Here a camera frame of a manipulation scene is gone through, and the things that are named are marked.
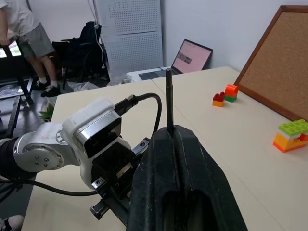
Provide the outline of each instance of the pegboard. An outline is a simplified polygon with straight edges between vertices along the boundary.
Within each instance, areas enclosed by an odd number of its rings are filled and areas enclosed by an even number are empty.
[[[235,84],[290,120],[308,121],[308,6],[282,6]]]
[[[160,0],[100,0],[98,8],[104,36],[161,33]]]
[[[127,73],[163,66],[158,32],[104,37],[110,72]]]

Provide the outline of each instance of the wooden frame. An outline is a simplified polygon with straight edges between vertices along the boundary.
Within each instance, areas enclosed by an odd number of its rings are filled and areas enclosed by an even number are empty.
[[[256,48],[254,49],[253,53],[251,54],[250,58],[248,59],[246,65],[242,69],[240,75],[235,81],[235,85],[239,87],[239,90],[246,95],[250,96],[251,98],[257,100],[258,102],[262,103],[263,105],[269,107],[273,111],[281,114],[282,116],[290,119],[290,120],[299,120],[303,119],[299,115],[295,114],[292,111],[289,111],[288,109],[278,105],[277,103],[263,97],[262,95],[259,95],[258,93],[252,91],[251,89],[242,86],[240,84],[243,76],[245,75],[246,71],[248,70],[250,64],[252,63],[253,59],[255,58],[256,54],[258,53],[259,49],[261,48],[262,44],[266,40],[267,36],[269,35],[270,31],[274,27],[275,23],[277,22],[278,18],[280,17],[282,12],[295,12],[295,13],[308,13],[308,6],[281,6],[277,13],[275,14],[274,18],[272,19],[271,23],[269,24],[268,28],[266,29],[265,33],[263,34],[261,40],[257,44]]]

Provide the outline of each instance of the cork board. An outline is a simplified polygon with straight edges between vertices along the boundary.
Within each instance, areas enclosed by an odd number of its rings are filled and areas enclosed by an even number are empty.
[[[308,6],[281,6],[240,73],[239,90],[308,121]]]

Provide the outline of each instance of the lego block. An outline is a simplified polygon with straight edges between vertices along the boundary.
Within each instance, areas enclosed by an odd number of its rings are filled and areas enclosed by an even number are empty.
[[[300,141],[308,141],[308,135],[306,134],[301,134],[300,137],[299,137]]]
[[[305,145],[301,145],[301,146],[297,146],[297,147],[294,147],[294,148],[289,148],[289,149],[283,149],[282,147],[280,147],[277,143],[273,143],[273,145],[278,148],[281,152],[283,153],[286,153],[286,152],[289,152],[289,151],[292,151],[292,150],[295,150],[295,149],[299,149],[299,148],[303,148],[305,147]]]
[[[235,96],[235,97],[232,98],[232,97],[229,97],[229,96],[226,95],[226,96],[225,96],[225,101],[229,101],[229,102],[232,103],[232,102],[234,102],[234,101],[236,100],[236,98],[237,98],[237,96]]]
[[[213,100],[213,104],[212,105],[216,106],[216,107],[223,107],[224,103],[220,102],[220,101]]]
[[[223,102],[225,99],[225,93],[221,92],[220,94],[216,94],[213,98],[215,101]]]
[[[279,129],[289,136],[300,135],[308,132],[308,123],[300,119],[291,123],[281,124]]]
[[[237,92],[239,91],[238,87],[232,84],[228,84],[225,90],[225,94],[228,97],[234,98],[237,96]]]
[[[291,149],[295,148],[297,146],[302,146],[308,144],[308,141],[301,141],[300,138],[295,138],[295,139],[287,139],[285,138],[280,132],[277,132],[275,136],[274,143],[279,145],[282,149]]]
[[[296,138],[300,138],[299,135],[294,135],[294,136],[289,136],[288,134],[285,134],[284,132],[282,131],[278,131],[282,136],[284,136],[287,140],[293,140],[293,139],[296,139]]]
[[[223,91],[219,94],[219,98],[222,99],[222,101],[225,100],[225,96],[226,94]]]

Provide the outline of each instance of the plastic bag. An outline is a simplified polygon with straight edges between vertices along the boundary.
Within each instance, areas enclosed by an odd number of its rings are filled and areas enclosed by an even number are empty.
[[[114,85],[120,85],[120,84],[131,83],[131,82],[134,82],[132,81],[131,76],[122,74],[122,75],[112,78],[111,81],[107,84],[107,86],[114,86]]]
[[[0,97],[10,97],[20,93],[23,93],[23,90],[18,84],[9,84],[0,88]]]
[[[48,107],[55,107],[57,102],[57,97],[44,97],[44,102],[42,103],[41,111],[46,112]]]
[[[90,82],[85,82],[85,83],[73,83],[73,82],[67,82],[68,86],[73,89],[74,92],[78,91],[83,91],[83,90],[92,90],[92,89],[97,89],[95,84],[90,83]]]

